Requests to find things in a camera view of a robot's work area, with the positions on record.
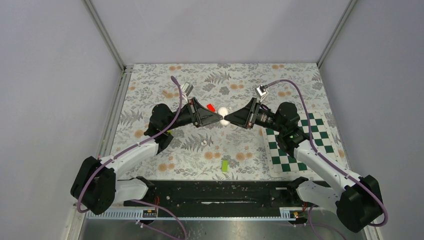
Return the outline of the white oval earbud charging case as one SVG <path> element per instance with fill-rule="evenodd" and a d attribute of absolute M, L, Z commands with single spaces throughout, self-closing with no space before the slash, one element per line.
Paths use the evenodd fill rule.
<path fill-rule="evenodd" d="M 229 114 L 228 109 L 226 107 L 220 107 L 217 110 L 217 113 L 222 117 L 222 119 L 219 120 L 219 123 L 224 127 L 228 126 L 230 122 L 228 120 L 225 120 L 225 117 Z"/>

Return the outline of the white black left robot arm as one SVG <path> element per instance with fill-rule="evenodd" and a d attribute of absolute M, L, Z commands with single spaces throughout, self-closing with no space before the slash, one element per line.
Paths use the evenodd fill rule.
<path fill-rule="evenodd" d="M 173 140 L 170 130 L 190 124 L 199 128 L 221 120 L 222 115 L 203 107 L 194 97 L 176 111 L 171 111 L 164 103 L 157 104 L 152 109 L 141 141 L 100 159 L 93 156 L 86 158 L 70 194 L 78 201 L 78 206 L 84 205 L 96 215 L 104 213 L 111 205 L 130 200 L 138 200 L 148 206 L 155 200 L 155 192 L 151 189 L 154 185 L 140 176 L 121 177 L 135 165 L 165 150 Z"/>

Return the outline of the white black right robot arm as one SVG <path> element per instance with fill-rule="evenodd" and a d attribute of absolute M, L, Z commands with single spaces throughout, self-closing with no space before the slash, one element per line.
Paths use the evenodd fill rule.
<path fill-rule="evenodd" d="M 342 167 L 335 160 L 320 153 L 314 145 L 312 134 L 305 133 L 298 125 L 300 116 L 295 104 L 281 103 L 276 112 L 262 108 L 256 98 L 243 108 L 222 115 L 233 125 L 251 129 L 255 125 L 278 132 L 277 146 L 287 155 L 305 164 L 321 177 L 328 186 L 315 184 L 299 177 L 293 181 L 294 188 L 287 191 L 287 201 L 293 206 L 303 202 L 315 204 L 334 213 L 340 222 L 354 233 L 373 225 L 383 216 L 385 225 L 388 212 L 382 200 L 378 181 L 371 175 L 365 177 Z"/>

